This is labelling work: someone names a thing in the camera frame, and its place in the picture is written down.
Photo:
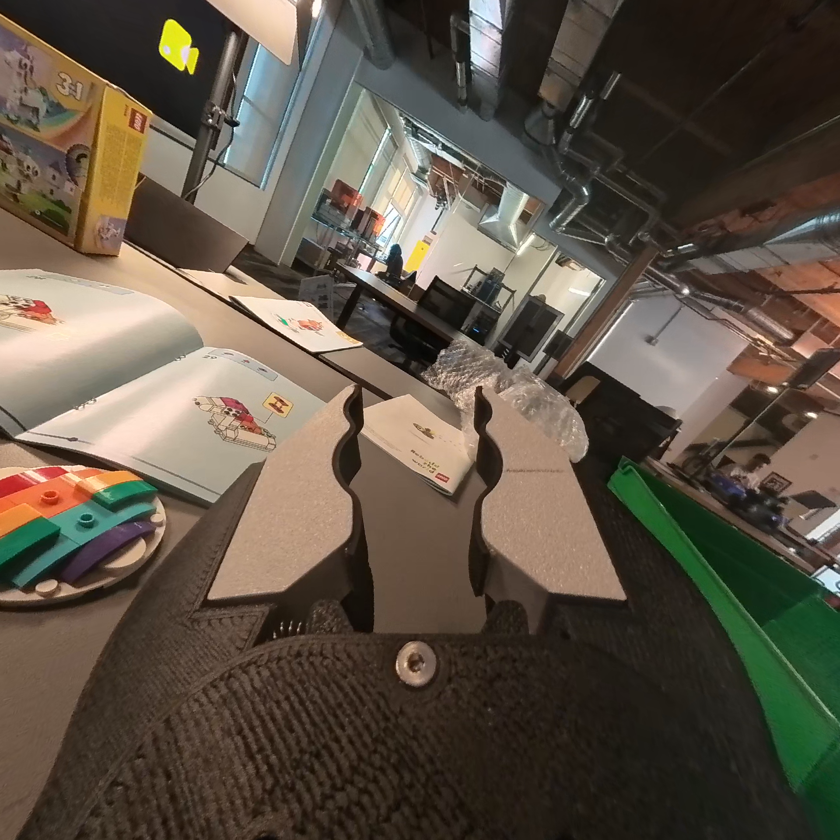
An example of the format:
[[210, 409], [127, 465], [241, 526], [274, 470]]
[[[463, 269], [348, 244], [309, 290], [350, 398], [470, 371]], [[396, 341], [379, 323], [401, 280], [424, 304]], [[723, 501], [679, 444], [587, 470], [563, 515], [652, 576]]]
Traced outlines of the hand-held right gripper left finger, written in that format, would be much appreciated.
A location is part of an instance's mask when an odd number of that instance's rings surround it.
[[260, 465], [208, 590], [211, 603], [373, 607], [361, 502], [363, 392], [344, 388]]

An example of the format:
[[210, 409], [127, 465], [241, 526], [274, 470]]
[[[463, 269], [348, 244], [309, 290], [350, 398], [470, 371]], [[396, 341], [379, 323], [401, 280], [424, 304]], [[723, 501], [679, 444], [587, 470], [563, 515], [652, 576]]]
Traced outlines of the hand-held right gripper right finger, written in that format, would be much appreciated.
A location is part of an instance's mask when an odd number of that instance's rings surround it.
[[476, 503], [469, 582], [495, 602], [625, 603], [571, 460], [499, 394], [476, 389]]

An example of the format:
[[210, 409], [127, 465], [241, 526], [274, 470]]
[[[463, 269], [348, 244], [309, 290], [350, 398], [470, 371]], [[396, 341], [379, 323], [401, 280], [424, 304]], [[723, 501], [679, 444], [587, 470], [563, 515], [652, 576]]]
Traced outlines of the rainbow lego round base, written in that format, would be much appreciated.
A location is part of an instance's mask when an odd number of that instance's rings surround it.
[[1, 605], [39, 609], [120, 583], [167, 524], [157, 490], [126, 469], [3, 468]]

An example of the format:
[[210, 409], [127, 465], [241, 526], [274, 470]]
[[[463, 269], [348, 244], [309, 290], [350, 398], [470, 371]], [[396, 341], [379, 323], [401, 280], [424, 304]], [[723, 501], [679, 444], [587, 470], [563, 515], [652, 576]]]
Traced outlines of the yellow lego set box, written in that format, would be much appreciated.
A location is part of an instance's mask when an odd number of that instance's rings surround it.
[[152, 121], [1, 16], [2, 208], [77, 252], [119, 256]]

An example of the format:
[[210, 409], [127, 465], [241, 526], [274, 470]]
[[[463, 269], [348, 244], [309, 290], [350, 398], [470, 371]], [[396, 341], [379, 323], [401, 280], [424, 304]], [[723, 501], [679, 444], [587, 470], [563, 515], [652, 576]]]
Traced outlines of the clear bubble wrap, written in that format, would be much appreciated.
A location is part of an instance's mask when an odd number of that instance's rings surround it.
[[589, 438], [581, 416], [564, 395], [538, 378], [527, 365], [509, 369], [490, 350], [460, 338], [439, 352], [421, 378], [458, 409], [465, 451], [472, 461], [476, 460], [478, 446], [475, 396], [479, 387], [483, 392], [496, 393], [535, 424], [563, 448], [573, 463], [582, 461], [587, 454]]

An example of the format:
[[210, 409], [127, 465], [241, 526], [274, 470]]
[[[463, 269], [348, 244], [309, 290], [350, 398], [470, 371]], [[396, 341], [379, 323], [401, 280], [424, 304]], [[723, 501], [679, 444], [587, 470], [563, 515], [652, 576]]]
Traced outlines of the small white leaflet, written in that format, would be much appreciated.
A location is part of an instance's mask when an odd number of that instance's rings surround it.
[[363, 436], [442, 495], [458, 495], [473, 466], [459, 428], [410, 395], [367, 406], [363, 416]]

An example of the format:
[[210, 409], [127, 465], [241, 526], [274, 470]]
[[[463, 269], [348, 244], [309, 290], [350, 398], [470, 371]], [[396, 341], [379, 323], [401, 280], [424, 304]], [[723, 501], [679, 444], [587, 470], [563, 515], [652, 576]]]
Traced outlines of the green plastic bin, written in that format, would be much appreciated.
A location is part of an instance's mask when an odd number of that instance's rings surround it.
[[679, 562], [748, 671], [794, 792], [839, 838], [839, 615], [832, 593], [623, 458], [613, 494]]

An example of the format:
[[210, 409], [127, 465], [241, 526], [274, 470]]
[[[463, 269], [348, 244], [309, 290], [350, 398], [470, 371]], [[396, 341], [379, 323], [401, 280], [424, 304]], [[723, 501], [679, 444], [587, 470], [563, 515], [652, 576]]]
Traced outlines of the white instruction leaflet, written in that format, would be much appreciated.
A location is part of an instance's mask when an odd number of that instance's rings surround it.
[[310, 354], [355, 350], [364, 346], [306, 301], [232, 296], [231, 302], [270, 330]]

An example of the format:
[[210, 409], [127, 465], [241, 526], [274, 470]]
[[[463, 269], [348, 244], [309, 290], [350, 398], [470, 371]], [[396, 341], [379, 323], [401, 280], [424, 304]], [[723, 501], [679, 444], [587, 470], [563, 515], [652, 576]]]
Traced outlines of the open blue instruction booklet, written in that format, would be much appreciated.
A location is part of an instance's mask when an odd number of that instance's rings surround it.
[[11, 438], [213, 503], [323, 407], [267, 364], [205, 346], [155, 297], [2, 271], [1, 425]]

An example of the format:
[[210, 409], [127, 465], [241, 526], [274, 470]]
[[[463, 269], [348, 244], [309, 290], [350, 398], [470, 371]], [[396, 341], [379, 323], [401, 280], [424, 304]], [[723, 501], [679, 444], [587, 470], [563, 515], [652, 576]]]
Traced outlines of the grey metal cabinet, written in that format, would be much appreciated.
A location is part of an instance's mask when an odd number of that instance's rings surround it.
[[563, 318], [564, 313], [551, 306], [544, 295], [527, 295], [499, 339], [507, 368], [513, 370], [520, 361], [532, 361]]

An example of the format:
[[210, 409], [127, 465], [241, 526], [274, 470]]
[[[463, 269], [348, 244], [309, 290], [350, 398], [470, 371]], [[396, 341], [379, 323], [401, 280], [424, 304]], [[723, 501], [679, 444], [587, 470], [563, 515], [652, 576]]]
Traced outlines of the dark long table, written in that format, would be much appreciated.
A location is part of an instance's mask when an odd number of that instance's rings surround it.
[[384, 280], [362, 269], [339, 262], [338, 272], [352, 285], [335, 325], [348, 332], [348, 323], [358, 308], [362, 297], [378, 301], [393, 315], [389, 336], [390, 346], [402, 354], [399, 365], [402, 371], [415, 375], [415, 365], [422, 370], [433, 364], [440, 351], [466, 336], [438, 315], [422, 308], [418, 302], [389, 286]]

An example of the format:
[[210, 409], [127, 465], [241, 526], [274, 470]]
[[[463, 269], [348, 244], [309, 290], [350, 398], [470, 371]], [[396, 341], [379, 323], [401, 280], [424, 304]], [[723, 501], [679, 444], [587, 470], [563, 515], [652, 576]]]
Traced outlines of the black screen stand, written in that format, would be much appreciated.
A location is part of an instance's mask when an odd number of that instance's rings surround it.
[[247, 237], [196, 207], [198, 194], [216, 171], [217, 161], [210, 164], [211, 152], [223, 128], [238, 126], [228, 108], [234, 98], [242, 38], [237, 27], [226, 36], [180, 195], [146, 175], [134, 189], [126, 239], [177, 270], [224, 273], [248, 243]]

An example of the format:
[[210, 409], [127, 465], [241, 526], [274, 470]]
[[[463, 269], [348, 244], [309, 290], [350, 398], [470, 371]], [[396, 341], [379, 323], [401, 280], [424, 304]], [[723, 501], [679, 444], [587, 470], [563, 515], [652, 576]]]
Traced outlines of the black screen with yellow icon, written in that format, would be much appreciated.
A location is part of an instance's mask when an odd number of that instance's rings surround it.
[[2, 1], [1, 12], [196, 137], [230, 23], [204, 1]]

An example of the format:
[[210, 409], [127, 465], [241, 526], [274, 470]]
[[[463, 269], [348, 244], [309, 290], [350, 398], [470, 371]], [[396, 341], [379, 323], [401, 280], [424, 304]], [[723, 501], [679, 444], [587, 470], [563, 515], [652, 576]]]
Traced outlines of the long silver ceiling duct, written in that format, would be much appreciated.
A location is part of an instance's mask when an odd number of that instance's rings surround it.
[[839, 203], [759, 215], [733, 212], [695, 225], [686, 240], [666, 250], [656, 267], [710, 276], [837, 263]]

